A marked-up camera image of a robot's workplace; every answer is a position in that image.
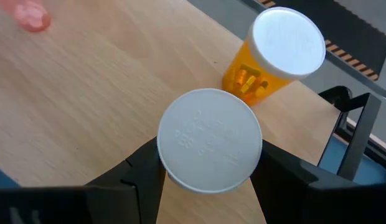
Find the table surface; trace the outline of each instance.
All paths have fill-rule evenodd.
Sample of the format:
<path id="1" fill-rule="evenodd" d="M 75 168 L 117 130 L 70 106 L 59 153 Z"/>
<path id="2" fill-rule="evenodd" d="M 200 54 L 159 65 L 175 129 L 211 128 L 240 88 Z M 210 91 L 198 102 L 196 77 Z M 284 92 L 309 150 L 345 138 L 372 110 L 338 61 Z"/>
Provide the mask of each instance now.
<path id="1" fill-rule="evenodd" d="M 47 32 L 0 10 L 0 168 L 23 186 L 82 185 L 157 133 L 167 106 L 220 88 L 242 41 L 186 0 L 45 1 Z M 267 141 L 317 164 L 339 111 L 300 82 L 253 107 Z M 250 181 L 220 195 L 166 180 L 159 223 L 261 223 Z"/>

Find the white cap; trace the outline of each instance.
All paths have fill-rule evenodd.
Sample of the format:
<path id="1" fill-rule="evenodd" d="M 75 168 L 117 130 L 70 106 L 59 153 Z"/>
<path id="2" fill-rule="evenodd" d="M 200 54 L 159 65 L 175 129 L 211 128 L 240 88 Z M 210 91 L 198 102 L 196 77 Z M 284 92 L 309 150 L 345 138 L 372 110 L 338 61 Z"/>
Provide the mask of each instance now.
<path id="1" fill-rule="evenodd" d="M 259 14 L 247 42 L 258 64 L 280 78 L 307 77 L 322 65 L 326 54 L 318 27 L 302 13 L 285 7 Z"/>
<path id="2" fill-rule="evenodd" d="M 182 95 L 164 112 L 157 147 L 173 181 L 214 194 L 250 177 L 260 159 L 262 135 L 257 117 L 242 100 L 201 89 Z"/>

